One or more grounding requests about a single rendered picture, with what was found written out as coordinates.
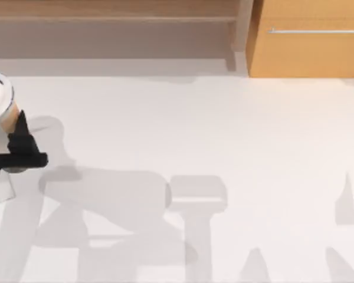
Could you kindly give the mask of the open wooden shelf unit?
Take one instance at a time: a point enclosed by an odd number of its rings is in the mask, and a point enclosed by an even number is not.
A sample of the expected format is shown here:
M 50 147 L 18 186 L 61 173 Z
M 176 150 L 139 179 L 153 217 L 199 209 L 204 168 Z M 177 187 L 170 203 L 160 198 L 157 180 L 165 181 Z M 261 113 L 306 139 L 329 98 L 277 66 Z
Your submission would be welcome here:
M 0 0 L 15 76 L 245 72 L 254 0 Z

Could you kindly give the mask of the light wooden cupboard door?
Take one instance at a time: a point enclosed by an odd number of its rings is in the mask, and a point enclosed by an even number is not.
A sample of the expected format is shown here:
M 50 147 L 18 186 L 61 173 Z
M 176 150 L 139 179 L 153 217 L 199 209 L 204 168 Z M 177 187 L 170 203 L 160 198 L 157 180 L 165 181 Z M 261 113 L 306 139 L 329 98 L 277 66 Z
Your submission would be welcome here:
M 354 0 L 254 0 L 245 50 L 252 78 L 354 78 L 354 34 L 268 34 L 354 29 Z

